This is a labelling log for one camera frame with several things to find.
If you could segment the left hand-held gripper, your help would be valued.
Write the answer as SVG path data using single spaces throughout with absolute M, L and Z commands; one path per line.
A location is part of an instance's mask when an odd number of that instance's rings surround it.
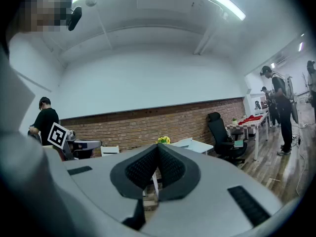
M 73 130 L 54 123 L 47 141 L 52 144 L 63 161 L 91 158 L 94 149 L 100 148 L 99 140 L 77 139 Z

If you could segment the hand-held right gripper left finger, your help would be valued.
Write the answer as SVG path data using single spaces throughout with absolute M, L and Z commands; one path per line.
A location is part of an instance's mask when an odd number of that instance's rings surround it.
M 139 230 L 146 222 L 143 191 L 158 167 L 157 145 L 151 145 L 136 155 L 116 164 L 110 172 L 110 180 L 121 196 L 136 201 L 133 216 L 122 223 Z

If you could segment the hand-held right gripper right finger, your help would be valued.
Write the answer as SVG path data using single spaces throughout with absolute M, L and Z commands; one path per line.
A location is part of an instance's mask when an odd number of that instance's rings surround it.
M 158 144 L 157 153 L 162 183 L 158 200 L 165 202 L 185 198 L 200 181 L 200 167 L 179 147 Z

